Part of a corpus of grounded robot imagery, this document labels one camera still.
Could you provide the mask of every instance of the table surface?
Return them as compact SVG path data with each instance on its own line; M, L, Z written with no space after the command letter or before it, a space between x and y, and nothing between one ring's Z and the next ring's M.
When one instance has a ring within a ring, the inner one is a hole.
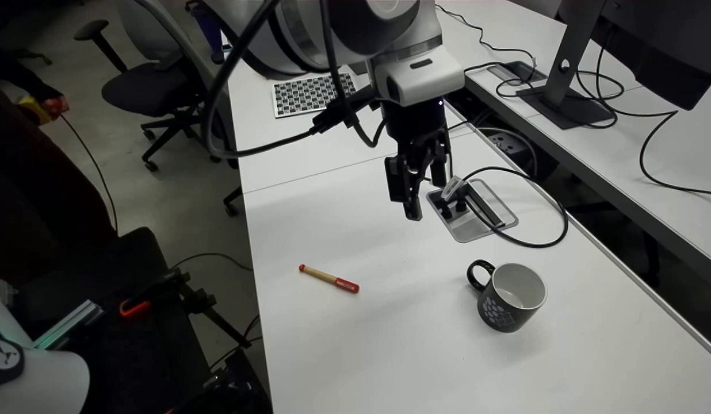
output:
M479 0L471 7L464 7L464 0L449 3L453 3L453 9L460 9L464 17L485 17L480 24L488 27L488 34L494 32L489 34L494 38L494 45L519 45L536 55L541 69L550 66L563 25L541 13L519 7L514 9L511 3L494 4L498 0ZM513 24L503 25L505 19L498 19L498 13L532 19L532 25L521 25L532 31L532 38L524 38ZM463 34L470 32L466 27L453 25L447 25L444 32L451 31ZM597 47L590 45L585 53L582 66L594 69L595 55ZM618 79L628 88L628 92L613 101L616 109L634 114L671 111L670 104L634 82L632 74L612 55L604 58L602 74ZM663 188L648 181L640 171L640 147L659 119L618 117L613 128L560 132L524 101L497 96L497 77L471 74L470 79L471 85L480 91L480 96L488 96L482 101L491 101L489 105L498 114L511 114L517 125L528 125L528 132L537 132L541 138L534 142L554 155L560 165L578 173L602 199L613 202L638 225L711 281L711 199ZM647 153L647 165L665 181L711 188L711 91L694 111L681 111L665 128L659 128Z
M470 128L453 150L463 176L505 165ZM557 212L528 185L485 181L519 216L514 237L559 232ZM456 245L429 209L420 224L403 218L376 160L252 191L245 218L279 414L711 414L711 350L574 225L550 250L497 237ZM479 319L464 281L475 258L542 276L548 302L521 332ZM298 276L300 263L357 281L360 295Z

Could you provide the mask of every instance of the wire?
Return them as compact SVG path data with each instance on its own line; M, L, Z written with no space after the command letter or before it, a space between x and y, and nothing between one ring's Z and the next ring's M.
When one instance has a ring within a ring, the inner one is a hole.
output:
M375 128L375 147L376 147L381 134L384 134L384 119L381 119L380 127Z
M604 48L600 48L597 61L595 61L595 79L602 74L602 58L604 58ZM648 173L648 169L647 169L647 153L648 153L651 140L658 137L658 132L659 132L667 123L671 123L671 119L679 115L679 111L665 111L665 114L631 114L631 111L618 111L618 109L613 109L613 105L607 104L607 99L602 96L602 91L600 91L600 82L597 82L597 81L595 81L595 92L597 92L597 101L600 101L607 111L612 111L612 114L618 114L618 115L625 115L625 117L663 117L663 119L648 132L648 137L647 137L644 142L640 146L640 155L638 155L638 165L640 165L641 176L644 176L648 181L654 181L654 185L658 185L658 186L665 186L665 188L671 188L671 191L681 191L681 193L711 196L709 188L681 186L681 185L663 181L663 180L654 177L654 176Z
M532 153L532 177L537 177L537 153L524 137L519 137L517 132L511 132L511 128L498 128L498 127L475 127L475 132L480 132L480 134L503 134L503 137L519 140Z
M239 345L237 347L233 347L233 350L228 350L228 353L223 353L212 365L210 365L210 370L214 370L219 363L223 363L229 355L234 355L237 350L242 350Z
M501 66L501 62L471 65L471 66L464 66L464 74L466 74L466 72L489 69L489 66Z
M441 7L441 4L437 4L437 9L439 9L441 13L456 19L458 24L463 24L463 25L475 31L475 32L479 32L479 39L475 39L475 42L479 42L480 47L489 48L491 53L521 53L521 55L526 55L526 58L532 61L532 69L534 69L534 72L537 69L537 62L536 62L536 55L534 55L534 53L528 53L528 51L524 51L524 48L498 48L498 47L491 47L491 45L485 42L485 31L482 31L480 25L470 24L463 13L451 12L451 9Z
M256 17L245 24L244 32L239 34L239 39L234 42L233 47L233 53L229 58L223 62L223 66L219 69L210 92L207 92L207 101L204 101L204 111L203 111L203 123L200 123L200 134L204 137L207 140L207 147L214 153L214 157L219 160L242 160L242 157L252 157L252 155L261 155L261 153L268 153L268 150L275 150L275 147L283 147L283 146L291 146L296 140L304 140L307 137L315 134L315 128L307 128L304 134L296 134L296 137L289 137L289 138L283 138L283 140L275 140L275 142L268 142L268 146L259 146L259 147L250 147L250 150L242 150L242 153L228 153L228 150L219 150L214 146L214 117L215 117L215 111L219 111L219 101L223 96L223 91L226 91L226 81L229 79L229 74L234 72L234 66L239 65L239 61L245 55L250 42L256 39L256 34L259 32L259 27L266 24L268 13L273 13L273 9L279 7L281 0L265 0L259 4L259 9L256 12Z
M328 0L320 0L320 9L322 9L322 34L323 34L323 51L327 51L327 61L328 61L328 74L330 74L330 82L336 91L336 96L341 101L341 105L346 114L346 125L355 127L358 140L367 147L376 147L376 138L367 138L367 134L360 128L357 114L352 111L345 88L341 82L338 77L338 62L336 62L336 51L333 51L333 39L330 39L330 17L328 17Z
M589 88L585 85L582 77L594 77L595 91L600 88L597 81L602 79L602 81L616 85L616 92L609 95L609 96L602 96L602 101L600 101L595 95L589 92ZM616 79L612 79L612 77L604 77L604 74L595 74L595 72L578 72L578 82L579 82L579 88L585 91L585 95L587 95L589 99L597 99L600 104L613 101L613 99L618 99L618 96L625 95L625 85L624 85L620 81L616 81Z
M252 272L250 266L242 264L242 263L234 261L233 255L215 253L215 250L204 250L204 253L188 255L188 258L175 263L170 270L176 270L180 264L185 264L185 263L200 261L200 258L223 258L223 261L233 263L234 266L239 266L239 270L244 270L244 272Z
M63 117L60 115L61 123L70 128L70 134L76 137L76 140L81 142L83 153L86 155L86 160L95 164L95 171L99 176L99 181L100 181L100 188L105 193L105 201L108 201L108 209L111 209L111 218L113 218L113 225L115 225L115 235L120 235L120 214L116 214L116 206L115 206L115 199L111 196L108 191L108 185L105 185L105 177L103 177L103 171L99 169L99 162L95 160L92 150L85 146L85 140L81 138L81 134L76 132L76 127Z
M471 171L471 173L463 180L463 185L466 185L471 177L475 177L475 176L480 176L480 173L489 173L489 171L517 176L517 177L526 180L534 188L541 188L541 186L537 186L532 177L526 177L524 173L511 171L511 169L501 169L501 165L485 165L485 169ZM560 208L560 202L557 202L554 199L550 199L550 201L552 201L554 209L560 214L560 232L559 232L557 239L542 242L542 245L534 245L534 242L524 242L524 239L511 237L511 235L505 235L501 229L497 229L497 225L491 225L489 220L485 220L480 214L473 214L473 216L475 216L479 220L482 220L482 225L488 225L497 237L501 237L501 239L505 239L505 242L511 242L511 245L517 245L517 247L524 247L524 249L552 249L552 247L560 245L560 242L566 239L566 235L569 235L569 214L566 214L566 209Z
M256 325L259 325L259 315L256 315L256 317L245 325L244 339L256 329Z
M456 125L449 127L449 132L460 128L464 125L471 125L471 119L456 123Z

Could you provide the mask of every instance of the mug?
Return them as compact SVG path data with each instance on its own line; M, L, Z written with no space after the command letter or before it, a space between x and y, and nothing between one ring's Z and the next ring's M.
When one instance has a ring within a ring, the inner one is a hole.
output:
M489 273L485 285L473 278L473 266L480 266ZM485 261L475 261L466 270L466 281L479 293L479 315L494 332L517 332L542 307L544 299L544 285L541 276L517 263L491 266Z

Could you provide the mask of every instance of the white object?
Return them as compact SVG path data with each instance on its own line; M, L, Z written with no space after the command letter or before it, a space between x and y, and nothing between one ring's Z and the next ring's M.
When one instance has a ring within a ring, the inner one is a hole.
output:
M0 387L0 414L77 414L89 370L77 355L24 350L24 370Z
M89 370L77 355L34 350L24 329L0 302L0 337L22 347L24 369L0 384L0 414L77 414L89 387Z

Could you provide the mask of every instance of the red pen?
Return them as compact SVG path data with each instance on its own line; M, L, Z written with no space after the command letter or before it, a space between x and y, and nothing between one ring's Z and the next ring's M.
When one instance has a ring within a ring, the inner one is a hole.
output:
M338 278L338 276L330 276L327 272L320 272L320 270L313 270L313 266L306 266L306 264L300 264L298 272L307 273L307 276L313 276L318 281L330 284L330 285L336 285L336 287L341 287L341 291L345 291L350 295L358 295L358 285L350 284L346 278Z

